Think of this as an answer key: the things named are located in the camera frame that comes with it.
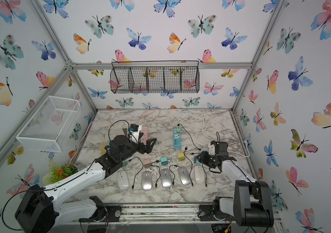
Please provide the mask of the pink charger plug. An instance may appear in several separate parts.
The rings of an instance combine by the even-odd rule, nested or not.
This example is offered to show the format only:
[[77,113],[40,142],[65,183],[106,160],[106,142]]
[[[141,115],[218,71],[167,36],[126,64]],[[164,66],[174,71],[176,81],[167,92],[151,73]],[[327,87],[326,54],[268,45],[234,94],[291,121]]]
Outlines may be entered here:
[[145,160],[143,161],[143,164],[144,164],[144,167],[145,167],[145,168],[149,168],[149,167],[151,167],[151,161],[150,161],[150,159],[145,159]]

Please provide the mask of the white wireless mouse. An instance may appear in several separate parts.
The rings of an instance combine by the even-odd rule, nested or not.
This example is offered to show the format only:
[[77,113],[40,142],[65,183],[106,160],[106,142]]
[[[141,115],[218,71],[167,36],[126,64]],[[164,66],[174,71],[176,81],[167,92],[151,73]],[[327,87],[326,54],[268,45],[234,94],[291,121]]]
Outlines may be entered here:
[[117,172],[117,182],[120,190],[125,190],[129,187],[129,179],[125,170]]

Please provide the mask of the yellow green charger plug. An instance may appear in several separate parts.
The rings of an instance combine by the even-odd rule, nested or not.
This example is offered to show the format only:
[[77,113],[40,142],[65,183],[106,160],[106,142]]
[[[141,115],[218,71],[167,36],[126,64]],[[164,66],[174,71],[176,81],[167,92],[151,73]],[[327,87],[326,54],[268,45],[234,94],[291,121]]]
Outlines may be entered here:
[[179,161],[184,161],[186,159],[185,154],[183,152],[178,153],[178,160]]

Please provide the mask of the black charging cable silver mouse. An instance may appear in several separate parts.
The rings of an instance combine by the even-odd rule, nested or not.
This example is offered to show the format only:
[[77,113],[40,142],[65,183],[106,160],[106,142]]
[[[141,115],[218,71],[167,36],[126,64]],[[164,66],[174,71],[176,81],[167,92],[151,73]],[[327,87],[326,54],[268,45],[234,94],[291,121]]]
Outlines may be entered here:
[[151,164],[150,164],[152,167],[154,167],[154,171],[157,172],[155,175],[156,176],[155,188],[158,187],[158,181],[161,177],[161,175],[160,175],[161,168],[159,166],[159,162],[160,162],[160,160],[156,160],[154,162],[151,162]]

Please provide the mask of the black charging cable white mouse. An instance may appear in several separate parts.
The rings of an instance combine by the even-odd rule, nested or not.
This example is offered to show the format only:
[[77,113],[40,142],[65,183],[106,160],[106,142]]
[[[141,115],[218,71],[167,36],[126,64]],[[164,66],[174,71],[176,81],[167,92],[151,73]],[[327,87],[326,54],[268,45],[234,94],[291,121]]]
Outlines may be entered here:
[[141,167],[141,169],[140,169],[140,170],[135,174],[135,176],[134,176],[133,184],[132,184],[132,186],[131,186],[132,190],[134,189],[137,175],[138,175],[138,174],[143,170],[143,168],[144,168],[144,163],[143,163],[143,161],[141,160],[141,158],[139,158],[138,156],[136,156],[136,157],[130,159],[128,162],[131,162],[131,161],[134,160],[134,159],[137,159],[138,162],[141,163],[142,167]]

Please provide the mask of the teal charger plug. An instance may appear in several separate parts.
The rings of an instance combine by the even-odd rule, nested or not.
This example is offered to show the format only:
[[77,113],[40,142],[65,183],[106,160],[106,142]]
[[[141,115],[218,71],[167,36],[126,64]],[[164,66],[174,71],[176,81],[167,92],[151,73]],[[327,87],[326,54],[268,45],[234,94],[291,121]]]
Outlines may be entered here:
[[162,158],[160,159],[160,162],[161,162],[161,165],[162,165],[162,166],[166,166],[166,165],[168,165],[168,159],[167,159],[167,157],[162,157]]

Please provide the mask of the teal power strip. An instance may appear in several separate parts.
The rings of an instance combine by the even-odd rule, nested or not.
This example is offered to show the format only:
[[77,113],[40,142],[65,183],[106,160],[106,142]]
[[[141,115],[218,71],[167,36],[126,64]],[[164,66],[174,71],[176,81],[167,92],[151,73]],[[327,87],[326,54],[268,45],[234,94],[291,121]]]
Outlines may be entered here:
[[175,149],[181,149],[182,143],[181,143],[181,132],[176,132],[176,127],[173,129],[173,140],[174,140],[174,148]]

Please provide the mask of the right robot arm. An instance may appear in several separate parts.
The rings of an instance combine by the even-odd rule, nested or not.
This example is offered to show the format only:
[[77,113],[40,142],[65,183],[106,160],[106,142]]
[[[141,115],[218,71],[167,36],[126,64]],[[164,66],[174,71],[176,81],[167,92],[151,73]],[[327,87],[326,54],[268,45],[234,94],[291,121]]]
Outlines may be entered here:
[[219,169],[235,185],[233,196],[216,197],[211,205],[200,205],[197,213],[201,221],[229,220],[240,227],[269,228],[274,225],[270,187],[246,174],[237,160],[229,156],[228,144],[212,141],[209,149],[202,149],[197,156],[202,165]]

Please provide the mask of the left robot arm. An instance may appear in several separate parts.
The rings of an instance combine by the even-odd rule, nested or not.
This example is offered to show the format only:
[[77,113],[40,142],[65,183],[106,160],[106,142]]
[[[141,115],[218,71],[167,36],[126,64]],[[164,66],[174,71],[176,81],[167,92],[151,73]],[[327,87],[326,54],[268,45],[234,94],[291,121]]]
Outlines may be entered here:
[[97,196],[65,203],[67,199],[86,187],[108,178],[135,153],[150,153],[156,143],[152,138],[142,143],[119,135],[105,147],[106,153],[81,171],[45,187],[30,187],[15,212],[15,219],[25,233],[47,233],[57,225],[73,220],[82,222],[117,221],[115,210],[107,208]]

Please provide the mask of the pink power strip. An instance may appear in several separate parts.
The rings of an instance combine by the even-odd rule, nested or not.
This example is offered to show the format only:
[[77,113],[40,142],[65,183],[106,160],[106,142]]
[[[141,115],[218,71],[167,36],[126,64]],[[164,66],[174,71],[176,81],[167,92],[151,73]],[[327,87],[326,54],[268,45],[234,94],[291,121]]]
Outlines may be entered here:
[[143,126],[141,133],[143,134],[141,137],[141,142],[146,145],[147,144],[147,140],[148,140],[148,128],[147,126]]

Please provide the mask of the artificial potted plant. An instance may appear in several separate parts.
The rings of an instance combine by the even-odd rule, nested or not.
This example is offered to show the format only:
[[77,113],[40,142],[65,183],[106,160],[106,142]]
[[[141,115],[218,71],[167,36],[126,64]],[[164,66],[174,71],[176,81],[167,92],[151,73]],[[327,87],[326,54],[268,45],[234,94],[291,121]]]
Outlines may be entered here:
[[78,172],[78,168],[74,164],[58,166],[53,159],[49,159],[48,168],[50,172],[42,179],[44,185],[59,182]]

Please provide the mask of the aluminium front rail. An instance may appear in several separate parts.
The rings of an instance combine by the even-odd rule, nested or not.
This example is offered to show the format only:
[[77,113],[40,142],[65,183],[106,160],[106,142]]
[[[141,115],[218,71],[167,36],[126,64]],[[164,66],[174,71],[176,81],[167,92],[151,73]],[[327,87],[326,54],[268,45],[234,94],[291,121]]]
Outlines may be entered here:
[[236,223],[235,217],[218,213],[214,203],[110,203],[105,207],[109,224]]

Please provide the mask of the white mesh wall basket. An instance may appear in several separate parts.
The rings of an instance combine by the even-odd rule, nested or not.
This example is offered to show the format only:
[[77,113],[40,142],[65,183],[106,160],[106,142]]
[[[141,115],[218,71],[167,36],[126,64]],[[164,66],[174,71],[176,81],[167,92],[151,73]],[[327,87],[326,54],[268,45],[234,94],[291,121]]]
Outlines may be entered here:
[[80,100],[48,96],[16,135],[17,141],[27,150],[62,152],[80,108]]

